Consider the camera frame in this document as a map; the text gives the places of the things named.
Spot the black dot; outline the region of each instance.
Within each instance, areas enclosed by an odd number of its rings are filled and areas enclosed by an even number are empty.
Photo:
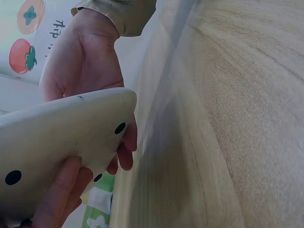
[[[31,226],[32,221],[29,218],[26,218],[25,220],[23,220],[20,224],[20,226],[22,227],[30,227]]]
[[[95,177],[94,179],[94,182],[97,182],[100,180],[100,178],[102,177],[103,175],[100,173],[97,177]]]
[[[115,130],[115,134],[119,134],[120,132],[122,132],[125,128],[125,123],[121,123]]]
[[[19,170],[15,170],[10,172],[6,178],[5,178],[5,183],[8,185],[14,185],[17,184],[18,181],[21,179],[21,172]]]

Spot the wooden surface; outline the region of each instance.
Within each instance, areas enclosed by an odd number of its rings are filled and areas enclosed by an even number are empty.
[[[304,227],[304,1],[158,6],[111,228]]]

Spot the beige sleeve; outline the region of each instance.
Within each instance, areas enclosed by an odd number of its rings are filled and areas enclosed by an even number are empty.
[[[114,23],[120,36],[136,37],[155,12],[155,4],[156,0],[82,0],[71,12],[75,15],[81,7],[96,10]]]

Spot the persimmon illustration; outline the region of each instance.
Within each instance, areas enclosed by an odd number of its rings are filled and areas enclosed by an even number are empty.
[[[26,0],[17,14],[19,31],[24,35],[34,32],[42,21],[44,9],[43,0]]]
[[[37,64],[36,51],[25,39],[18,39],[9,52],[9,65],[18,74],[31,71]]]

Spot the red tomato illustration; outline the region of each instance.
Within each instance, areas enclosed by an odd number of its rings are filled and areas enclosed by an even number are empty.
[[[18,39],[10,49],[9,65],[18,74],[31,71],[37,64],[36,51],[25,39]]]

